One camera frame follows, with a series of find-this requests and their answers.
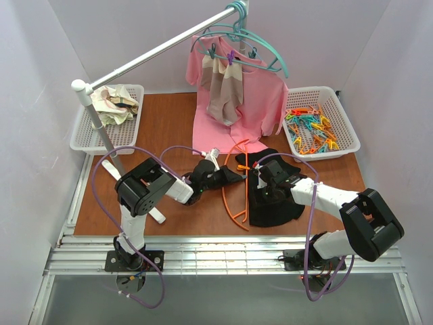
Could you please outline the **black underwear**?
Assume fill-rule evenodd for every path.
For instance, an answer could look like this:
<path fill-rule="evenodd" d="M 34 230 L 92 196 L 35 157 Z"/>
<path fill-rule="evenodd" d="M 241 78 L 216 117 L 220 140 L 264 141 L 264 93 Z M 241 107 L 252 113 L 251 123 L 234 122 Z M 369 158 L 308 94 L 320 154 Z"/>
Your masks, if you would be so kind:
<path fill-rule="evenodd" d="M 248 154 L 248 166 L 251 167 L 253 163 L 258 161 L 260 158 L 269 154 L 277 153 L 276 149 L 267 148 L 260 152 Z M 238 154 L 235 156 L 235 160 L 240 165 L 245 165 L 246 156 L 245 154 Z M 294 167 L 287 163 L 280 156 L 273 156 L 263 160 L 266 164 L 270 161 L 276 161 L 280 167 L 287 172 L 289 175 L 299 173 L 300 168 Z M 248 203 L 249 203 L 249 217 L 250 225 L 260 228 L 269 228 L 274 226 L 283 225 L 290 222 L 291 220 L 298 219 L 304 212 L 305 206 L 296 204 L 291 198 L 281 200 L 279 202 L 267 202 L 265 200 L 265 193 L 262 189 L 258 189 L 258 175 L 253 172 L 248 172 Z"/>

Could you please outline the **orange plastic hanger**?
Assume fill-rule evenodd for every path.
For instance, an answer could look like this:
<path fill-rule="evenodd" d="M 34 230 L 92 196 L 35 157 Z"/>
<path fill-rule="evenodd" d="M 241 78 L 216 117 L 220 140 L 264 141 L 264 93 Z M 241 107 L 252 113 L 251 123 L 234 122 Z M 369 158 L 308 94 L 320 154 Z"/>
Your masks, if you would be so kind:
<path fill-rule="evenodd" d="M 224 164 L 240 175 L 247 175 L 250 170 L 238 171 L 238 165 L 248 166 L 249 139 L 236 143 L 227 153 Z M 230 220 L 243 232 L 249 232 L 248 181 L 231 184 L 221 190 L 223 206 Z"/>

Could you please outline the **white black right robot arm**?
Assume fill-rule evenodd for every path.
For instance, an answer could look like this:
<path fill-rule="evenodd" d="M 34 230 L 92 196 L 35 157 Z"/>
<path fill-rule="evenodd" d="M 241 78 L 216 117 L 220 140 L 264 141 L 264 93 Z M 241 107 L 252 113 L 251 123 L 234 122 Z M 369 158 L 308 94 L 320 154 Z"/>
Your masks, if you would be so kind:
<path fill-rule="evenodd" d="M 291 200 L 343 223 L 343 230 L 310 237 L 304 250 L 292 261 L 319 267 L 336 257 L 358 255 L 374 262 L 405 235 L 401 223 L 376 190 L 354 192 L 333 188 L 303 174 L 290 174 L 275 160 L 255 168 L 258 189 L 265 200 Z"/>

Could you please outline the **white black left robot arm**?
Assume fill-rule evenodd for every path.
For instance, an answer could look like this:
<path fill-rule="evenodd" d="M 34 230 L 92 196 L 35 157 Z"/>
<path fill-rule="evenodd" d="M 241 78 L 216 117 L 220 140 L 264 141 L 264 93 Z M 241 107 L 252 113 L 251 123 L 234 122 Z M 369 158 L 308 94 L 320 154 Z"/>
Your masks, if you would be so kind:
<path fill-rule="evenodd" d="M 158 202 L 168 196 L 190 206 L 199 201 L 206 190 L 246 180 L 245 175 L 231 171 L 227 166 L 216 167 L 202 159 L 192 172 L 176 177 L 154 158 L 148 158 L 123 175 L 115 185 L 121 207 L 121 235 L 114 240 L 114 250 L 120 264 L 127 270 L 143 268 L 141 257 L 145 251 L 145 217 Z"/>

